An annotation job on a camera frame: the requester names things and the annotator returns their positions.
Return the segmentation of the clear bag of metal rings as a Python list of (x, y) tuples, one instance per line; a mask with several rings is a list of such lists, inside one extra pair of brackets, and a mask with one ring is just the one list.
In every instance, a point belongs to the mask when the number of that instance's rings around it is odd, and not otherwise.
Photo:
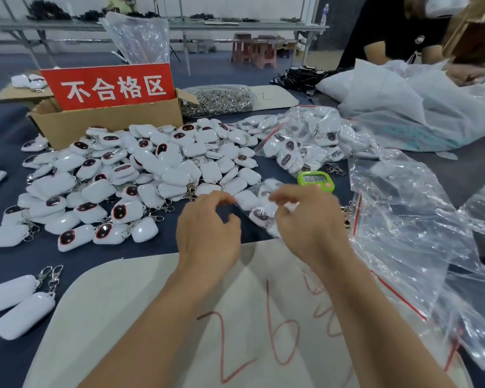
[(257, 95), (247, 85), (201, 85), (185, 88), (184, 91), (196, 97), (198, 102), (180, 99), (181, 114), (186, 118), (251, 112), (258, 101)]

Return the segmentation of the green digital timer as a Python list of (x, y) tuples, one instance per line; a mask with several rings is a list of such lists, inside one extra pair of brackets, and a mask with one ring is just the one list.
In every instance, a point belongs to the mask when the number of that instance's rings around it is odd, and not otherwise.
[(334, 192), (335, 184), (329, 174), (323, 171), (304, 171), (297, 175), (297, 183), (301, 186), (315, 185), (321, 190)]

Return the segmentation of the red sign with white letters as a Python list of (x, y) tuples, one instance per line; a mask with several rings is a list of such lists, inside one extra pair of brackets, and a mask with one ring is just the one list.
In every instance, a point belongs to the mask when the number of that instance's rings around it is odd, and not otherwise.
[(41, 69), (62, 110), (102, 109), (177, 98), (170, 65)]

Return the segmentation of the pink plastic stool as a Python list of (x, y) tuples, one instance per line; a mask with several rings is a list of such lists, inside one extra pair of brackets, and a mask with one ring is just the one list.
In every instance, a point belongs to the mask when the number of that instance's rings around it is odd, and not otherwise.
[(246, 61), (251, 64), (254, 63), (252, 34), (236, 32), (233, 39), (231, 62), (234, 64), (241, 64)]
[(252, 63), (263, 70), (267, 66), (277, 68), (277, 46), (273, 38), (259, 37), (252, 43)]

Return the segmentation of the flat brown cardboard sheet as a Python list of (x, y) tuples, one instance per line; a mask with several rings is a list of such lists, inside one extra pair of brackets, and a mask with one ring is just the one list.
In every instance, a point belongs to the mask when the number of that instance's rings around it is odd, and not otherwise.
[[(35, 73), (41, 75), (39, 70), (27, 70), (23, 73)], [(19, 103), (33, 108), (39, 102), (53, 98), (54, 94), (49, 88), (45, 88), (44, 92), (33, 92), (28, 89), (17, 89), (8, 83), (2, 90), (0, 90), (0, 103)]]

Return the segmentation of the open brown carton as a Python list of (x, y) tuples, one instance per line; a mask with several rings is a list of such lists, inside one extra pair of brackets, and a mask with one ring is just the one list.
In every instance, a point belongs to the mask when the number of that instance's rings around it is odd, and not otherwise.
[(450, 36), (443, 54), (455, 64), (485, 67), (485, 14), (465, 19)]

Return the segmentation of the white sheet with red numbers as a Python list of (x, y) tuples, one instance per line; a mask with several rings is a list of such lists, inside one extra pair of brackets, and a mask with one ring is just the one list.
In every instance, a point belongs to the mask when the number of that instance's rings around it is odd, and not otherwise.
[(24, 388), (455, 385), (441, 329), (386, 295), (350, 248), (356, 288), (275, 239), (91, 269), (59, 301)]

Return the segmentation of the long grey metal table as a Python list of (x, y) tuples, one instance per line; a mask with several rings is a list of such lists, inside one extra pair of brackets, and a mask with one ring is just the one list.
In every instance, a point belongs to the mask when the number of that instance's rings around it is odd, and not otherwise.
[[(286, 23), (286, 22), (214, 22), (206, 21), (200, 22), (199, 20), (193, 20), (189, 18), (179, 17), (171, 18), (168, 21), (170, 32), (180, 32), (181, 39), (171, 39), (171, 43), (182, 43), (183, 50), (185, 52), (185, 60), (187, 66), (188, 75), (191, 74), (190, 62), (187, 44), (192, 42), (192, 39), (187, 38), (188, 32), (292, 32), (294, 39), (254, 39), (254, 43), (299, 43), (299, 34), (306, 34), (305, 39), (305, 51), (302, 64), (306, 62), (307, 52), (315, 37), (322, 34), (329, 29), (329, 26), (321, 26), (318, 24), (305, 24), (305, 23)], [(66, 43), (66, 44), (86, 44), (86, 45), (98, 45), (98, 44), (110, 44), (111, 39), (107, 38), (61, 38), (61, 39), (49, 39), (47, 37), (48, 32), (105, 32), (105, 29), (101, 23), (81, 22), (78, 20), (31, 20), (31, 19), (16, 19), (2, 18), (0, 17), (0, 33), (6, 34), (11, 39), (0, 39), (0, 46), (20, 46), (23, 48), (32, 58), (34, 65), (37, 69), (41, 68), (35, 49), (37, 46), (41, 46), (45, 50), (45, 54), (52, 66), (58, 66), (50, 43)]]

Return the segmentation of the person's right hand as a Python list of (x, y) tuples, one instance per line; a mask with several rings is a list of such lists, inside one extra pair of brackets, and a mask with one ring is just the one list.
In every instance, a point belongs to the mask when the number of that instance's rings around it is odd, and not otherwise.
[(336, 267), (351, 248), (338, 199), (312, 186), (312, 208), (277, 208), (278, 230), (288, 249), (315, 273)]

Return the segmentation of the person's left forearm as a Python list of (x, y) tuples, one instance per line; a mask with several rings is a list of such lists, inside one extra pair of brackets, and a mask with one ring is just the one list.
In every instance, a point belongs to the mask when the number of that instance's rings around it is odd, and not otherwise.
[(174, 358), (217, 287), (199, 286), (176, 270), (129, 330), (78, 388), (168, 388)]

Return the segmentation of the large white plastic bag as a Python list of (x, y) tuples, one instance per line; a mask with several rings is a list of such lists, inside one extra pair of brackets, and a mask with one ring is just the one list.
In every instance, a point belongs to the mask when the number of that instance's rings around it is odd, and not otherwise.
[(324, 78), (316, 90), (384, 148), (452, 151), (485, 136), (485, 83), (459, 87), (443, 66), (357, 59), (354, 69)]

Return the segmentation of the brown cardboard box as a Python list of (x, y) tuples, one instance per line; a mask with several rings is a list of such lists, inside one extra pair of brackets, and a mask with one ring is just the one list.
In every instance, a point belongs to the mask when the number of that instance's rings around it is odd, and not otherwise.
[(39, 102), (26, 116), (53, 149), (62, 150), (85, 136), (89, 127), (103, 127), (116, 132), (127, 129), (131, 124), (182, 126), (180, 100), (193, 104), (199, 104), (199, 101), (186, 91), (176, 89), (175, 92), (177, 98), (167, 101), (69, 111), (61, 111), (56, 99), (50, 98)]

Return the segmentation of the person's left hand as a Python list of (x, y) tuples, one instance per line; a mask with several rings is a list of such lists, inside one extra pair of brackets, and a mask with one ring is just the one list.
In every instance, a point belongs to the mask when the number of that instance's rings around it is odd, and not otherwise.
[(200, 286), (214, 287), (234, 267), (241, 254), (241, 223), (230, 214), (227, 221), (217, 210), (187, 203), (177, 221), (177, 271)]

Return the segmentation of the beige cardboard sheet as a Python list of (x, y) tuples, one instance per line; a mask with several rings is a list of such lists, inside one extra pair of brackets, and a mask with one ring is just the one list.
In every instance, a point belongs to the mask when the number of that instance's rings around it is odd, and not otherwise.
[(277, 85), (249, 86), (253, 93), (252, 111), (275, 110), (291, 108), (299, 104), (299, 100), (290, 92)]

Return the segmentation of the large zip bag of fobs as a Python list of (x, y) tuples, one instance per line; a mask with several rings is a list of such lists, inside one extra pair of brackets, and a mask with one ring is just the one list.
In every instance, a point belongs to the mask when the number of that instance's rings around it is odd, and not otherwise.
[(258, 127), (263, 132), (258, 135), (256, 154), (275, 159), (293, 176), (311, 171), (345, 175), (338, 165), (343, 160), (379, 160), (373, 135), (329, 106), (294, 106)]

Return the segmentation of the pile of white key fobs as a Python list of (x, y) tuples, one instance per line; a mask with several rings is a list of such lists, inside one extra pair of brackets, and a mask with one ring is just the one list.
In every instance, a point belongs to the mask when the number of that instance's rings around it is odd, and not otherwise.
[(21, 146), (32, 153), (22, 162), (31, 173), (2, 214), (0, 248), (31, 241), (42, 229), (58, 237), (61, 252), (150, 241), (164, 220), (159, 212), (173, 212), (173, 203), (213, 191), (234, 196), (263, 180), (254, 147), (268, 117), (199, 118), (177, 128), (131, 124), (116, 132), (89, 127), (62, 150), (39, 134)]

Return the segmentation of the heap of black parts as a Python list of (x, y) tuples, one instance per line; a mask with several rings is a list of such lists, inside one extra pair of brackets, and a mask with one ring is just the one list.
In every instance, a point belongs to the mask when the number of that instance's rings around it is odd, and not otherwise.
[(65, 12), (58, 4), (47, 0), (33, 0), (28, 6), (27, 19), (44, 20), (71, 20), (71, 15)]

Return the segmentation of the upright clear plastic bag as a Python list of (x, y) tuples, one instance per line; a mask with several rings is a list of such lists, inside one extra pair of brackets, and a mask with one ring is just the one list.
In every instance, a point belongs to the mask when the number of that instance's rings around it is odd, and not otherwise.
[(99, 18), (127, 64), (168, 64), (169, 22), (163, 18), (134, 18), (108, 12)]

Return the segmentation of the heap of empty clear bags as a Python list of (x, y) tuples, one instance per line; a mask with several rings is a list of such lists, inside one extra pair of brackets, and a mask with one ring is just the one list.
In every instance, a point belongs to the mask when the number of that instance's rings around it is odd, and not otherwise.
[(453, 345), (485, 371), (485, 266), (433, 172), (397, 149), (351, 157), (351, 242), (440, 365)]

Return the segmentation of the person's right forearm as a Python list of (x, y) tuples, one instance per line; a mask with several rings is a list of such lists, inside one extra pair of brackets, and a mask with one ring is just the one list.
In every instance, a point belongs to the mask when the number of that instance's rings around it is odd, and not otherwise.
[(302, 260), (328, 292), (361, 388), (457, 388), (351, 248)]

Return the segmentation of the clear bag of white fobs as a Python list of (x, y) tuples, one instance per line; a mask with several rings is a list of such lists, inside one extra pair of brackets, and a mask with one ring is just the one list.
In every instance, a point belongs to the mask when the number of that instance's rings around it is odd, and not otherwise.
[(272, 238), (282, 238), (276, 221), (278, 205), (269, 195), (284, 185), (275, 178), (266, 178), (234, 195), (237, 206), (258, 227), (264, 229)]

